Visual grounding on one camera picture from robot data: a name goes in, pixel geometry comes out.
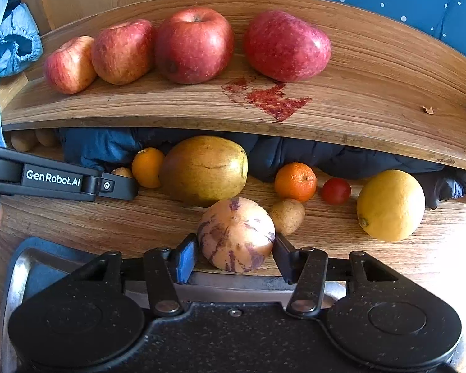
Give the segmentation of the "large yellow lemon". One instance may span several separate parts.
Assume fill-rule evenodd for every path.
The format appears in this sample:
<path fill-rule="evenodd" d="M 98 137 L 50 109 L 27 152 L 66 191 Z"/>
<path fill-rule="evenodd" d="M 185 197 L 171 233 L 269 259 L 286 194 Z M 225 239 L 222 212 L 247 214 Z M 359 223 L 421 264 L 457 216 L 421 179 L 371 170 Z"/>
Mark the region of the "large yellow lemon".
<path fill-rule="evenodd" d="M 371 178 L 357 199 L 360 227 L 372 238 L 396 242 L 411 236 L 426 207 L 419 182 L 409 173 L 386 170 Z"/>

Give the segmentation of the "small brown fruit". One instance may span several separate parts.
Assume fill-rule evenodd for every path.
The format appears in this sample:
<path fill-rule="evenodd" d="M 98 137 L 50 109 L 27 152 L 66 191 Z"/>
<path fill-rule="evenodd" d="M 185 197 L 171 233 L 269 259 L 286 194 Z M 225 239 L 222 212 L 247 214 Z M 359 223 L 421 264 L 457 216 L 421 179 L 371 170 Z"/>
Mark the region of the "small brown fruit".
<path fill-rule="evenodd" d="M 125 178 L 134 177 L 132 171 L 129 168 L 125 168 L 125 167 L 116 168 L 115 170 L 111 171 L 111 174 L 125 177 Z"/>

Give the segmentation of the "curved wooden shelf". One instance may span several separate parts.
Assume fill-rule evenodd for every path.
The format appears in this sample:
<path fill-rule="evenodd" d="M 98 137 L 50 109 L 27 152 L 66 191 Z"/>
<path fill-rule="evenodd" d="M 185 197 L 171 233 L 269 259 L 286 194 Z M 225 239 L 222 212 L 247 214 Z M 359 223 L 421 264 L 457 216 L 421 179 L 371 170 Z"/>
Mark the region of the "curved wooden shelf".
<path fill-rule="evenodd" d="M 65 96 L 43 65 L 0 84 L 5 130 L 146 126 L 237 131 L 391 152 L 466 170 L 466 57 L 422 32 L 326 0 L 148 0 L 47 33 L 51 52 L 78 35 L 130 19 L 154 24 L 184 8 L 223 14 L 241 42 L 250 21 L 279 8 L 331 39 L 331 60 L 312 79 L 278 84 L 253 71 L 242 50 L 218 77 L 179 85 L 152 71 L 125 86 L 97 80 Z"/>

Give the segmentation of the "purple striped pepino melon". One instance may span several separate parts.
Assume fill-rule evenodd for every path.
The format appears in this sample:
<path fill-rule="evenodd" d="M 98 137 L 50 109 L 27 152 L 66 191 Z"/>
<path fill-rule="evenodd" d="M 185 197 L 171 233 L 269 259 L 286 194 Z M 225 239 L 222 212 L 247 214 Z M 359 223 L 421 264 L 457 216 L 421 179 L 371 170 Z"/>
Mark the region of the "purple striped pepino melon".
<path fill-rule="evenodd" d="M 257 202 L 236 197 L 206 210 L 197 230 L 202 255 L 215 267 L 232 273 L 259 269 L 272 252 L 275 226 Z"/>

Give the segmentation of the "rightmost red apple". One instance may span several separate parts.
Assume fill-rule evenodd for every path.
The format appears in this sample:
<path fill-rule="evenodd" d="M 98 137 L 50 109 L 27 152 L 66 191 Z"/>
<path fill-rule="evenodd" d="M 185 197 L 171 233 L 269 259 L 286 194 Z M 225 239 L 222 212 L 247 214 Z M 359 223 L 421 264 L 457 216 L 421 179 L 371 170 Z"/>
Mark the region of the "rightmost red apple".
<path fill-rule="evenodd" d="M 331 58 L 331 40 L 316 26 L 282 10 L 258 14 L 246 29 L 243 51 L 253 69 L 287 83 L 315 77 Z"/>

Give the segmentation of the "small red tomato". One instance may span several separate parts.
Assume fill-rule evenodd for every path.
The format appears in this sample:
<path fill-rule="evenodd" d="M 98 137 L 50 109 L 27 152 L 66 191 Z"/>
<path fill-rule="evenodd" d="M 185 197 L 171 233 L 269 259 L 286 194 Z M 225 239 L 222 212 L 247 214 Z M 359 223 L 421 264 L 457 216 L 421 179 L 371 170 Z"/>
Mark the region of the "small red tomato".
<path fill-rule="evenodd" d="M 351 196 L 350 184 L 342 178 L 330 178 L 322 187 L 322 199 L 329 205 L 342 205 Z"/>

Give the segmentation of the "metal tray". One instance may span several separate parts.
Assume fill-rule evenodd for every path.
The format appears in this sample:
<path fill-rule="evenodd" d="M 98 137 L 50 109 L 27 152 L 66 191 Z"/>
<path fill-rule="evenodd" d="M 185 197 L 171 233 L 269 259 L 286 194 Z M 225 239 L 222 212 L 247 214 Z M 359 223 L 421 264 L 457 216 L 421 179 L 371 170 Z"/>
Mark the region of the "metal tray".
<path fill-rule="evenodd" d="M 184 312 L 150 310 L 143 257 L 27 240 L 11 267 L 4 372 L 346 372 L 315 317 L 287 312 L 295 285 L 192 272 Z"/>

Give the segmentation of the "leftmost pale red apple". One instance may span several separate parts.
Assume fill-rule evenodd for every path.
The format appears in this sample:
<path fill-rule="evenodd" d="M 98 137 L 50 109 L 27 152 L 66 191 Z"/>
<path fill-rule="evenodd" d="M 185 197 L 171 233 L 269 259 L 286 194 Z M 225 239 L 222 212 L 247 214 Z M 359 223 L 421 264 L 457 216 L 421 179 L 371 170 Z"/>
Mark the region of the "leftmost pale red apple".
<path fill-rule="evenodd" d="M 97 78 L 91 62 L 95 40 L 88 35 L 75 37 L 50 54 L 43 65 L 43 75 L 54 90 L 67 95 L 77 94 Z"/>

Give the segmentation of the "dark blue padded jacket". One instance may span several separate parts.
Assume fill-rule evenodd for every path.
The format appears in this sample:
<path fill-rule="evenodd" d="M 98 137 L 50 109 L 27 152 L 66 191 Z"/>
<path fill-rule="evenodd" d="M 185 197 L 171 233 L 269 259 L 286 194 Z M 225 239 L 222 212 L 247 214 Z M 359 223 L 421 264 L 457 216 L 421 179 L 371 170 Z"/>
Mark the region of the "dark blue padded jacket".
<path fill-rule="evenodd" d="M 423 188 L 426 206 L 466 195 L 466 170 L 387 152 L 288 137 L 226 131 L 166 128 L 59 128 L 56 134 L 67 163 L 112 171 L 131 163 L 140 150 L 154 147 L 169 152 L 179 142 L 195 136 L 218 136 L 245 150 L 249 173 L 272 182 L 288 163 L 304 163 L 345 179 L 370 178 L 389 169 L 410 173 Z"/>

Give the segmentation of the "brown kiwi under shelf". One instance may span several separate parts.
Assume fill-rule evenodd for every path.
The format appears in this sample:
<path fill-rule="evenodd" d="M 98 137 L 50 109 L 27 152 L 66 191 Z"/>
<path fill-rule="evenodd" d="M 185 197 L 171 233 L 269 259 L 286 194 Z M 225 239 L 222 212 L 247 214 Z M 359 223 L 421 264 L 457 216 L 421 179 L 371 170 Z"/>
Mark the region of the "brown kiwi under shelf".
<path fill-rule="evenodd" d="M 12 131 L 11 145 L 18 152 L 29 152 L 39 143 L 34 130 Z"/>
<path fill-rule="evenodd" d="M 36 129 L 35 136 L 42 146 L 55 147 L 59 145 L 59 139 L 52 129 Z"/>

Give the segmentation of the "small brown potato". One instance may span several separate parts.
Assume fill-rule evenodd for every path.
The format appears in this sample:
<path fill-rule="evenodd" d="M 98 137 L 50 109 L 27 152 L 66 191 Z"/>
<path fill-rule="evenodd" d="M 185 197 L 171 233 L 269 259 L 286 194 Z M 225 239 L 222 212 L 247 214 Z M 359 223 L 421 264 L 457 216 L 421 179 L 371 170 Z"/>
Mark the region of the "small brown potato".
<path fill-rule="evenodd" d="M 289 236 L 299 229 L 305 218 L 305 207 L 294 199 L 285 199 L 274 204 L 269 215 L 277 233 Z"/>

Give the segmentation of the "small orange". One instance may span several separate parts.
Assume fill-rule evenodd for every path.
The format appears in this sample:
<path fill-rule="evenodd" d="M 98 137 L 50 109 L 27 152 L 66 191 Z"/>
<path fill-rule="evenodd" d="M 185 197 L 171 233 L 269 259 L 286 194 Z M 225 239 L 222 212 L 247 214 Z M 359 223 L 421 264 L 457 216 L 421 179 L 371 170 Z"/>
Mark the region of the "small orange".
<path fill-rule="evenodd" d="M 131 171 L 140 186 L 157 189 L 161 186 L 159 172 L 165 155 L 154 147 L 139 151 L 132 161 Z"/>
<path fill-rule="evenodd" d="M 305 203 L 316 192 L 316 174 L 304 163 L 289 163 L 278 170 L 273 186 L 280 198 Z"/>

